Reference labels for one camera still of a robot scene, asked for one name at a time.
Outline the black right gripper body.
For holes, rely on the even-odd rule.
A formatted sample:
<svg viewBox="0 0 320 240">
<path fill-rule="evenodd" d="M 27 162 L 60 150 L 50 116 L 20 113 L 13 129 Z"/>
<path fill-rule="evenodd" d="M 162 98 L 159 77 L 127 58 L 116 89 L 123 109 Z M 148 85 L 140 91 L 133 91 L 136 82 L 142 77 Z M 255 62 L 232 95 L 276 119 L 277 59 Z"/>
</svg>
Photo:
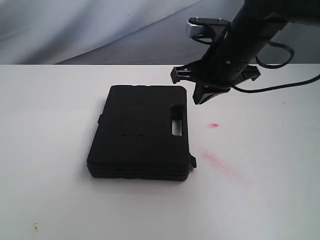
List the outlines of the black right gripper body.
<svg viewBox="0 0 320 240">
<path fill-rule="evenodd" d="M 255 81 L 261 73 L 248 62 L 239 62 L 225 55 L 223 40 L 215 40 L 203 57 L 194 62 L 172 69 L 170 77 L 174 84 L 189 81 L 213 88 L 231 88 L 244 81 Z"/>
</svg>

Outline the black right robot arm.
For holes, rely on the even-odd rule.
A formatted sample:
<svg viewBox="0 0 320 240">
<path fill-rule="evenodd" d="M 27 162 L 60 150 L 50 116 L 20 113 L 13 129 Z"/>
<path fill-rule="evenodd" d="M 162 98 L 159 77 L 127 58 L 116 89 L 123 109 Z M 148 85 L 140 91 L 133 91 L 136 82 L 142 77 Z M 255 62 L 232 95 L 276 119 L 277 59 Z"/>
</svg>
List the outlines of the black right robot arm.
<svg viewBox="0 0 320 240">
<path fill-rule="evenodd" d="M 260 76 L 259 68 L 281 67 L 258 59 L 266 45 L 295 54 L 292 48 L 272 40 L 288 23 L 319 25 L 319 1 L 246 0 L 232 21 L 191 17 L 187 21 L 189 37 L 208 49 L 201 59 L 174 67 L 171 80 L 195 83 L 192 98 L 197 105 L 239 90 L 239 84 Z"/>
</svg>

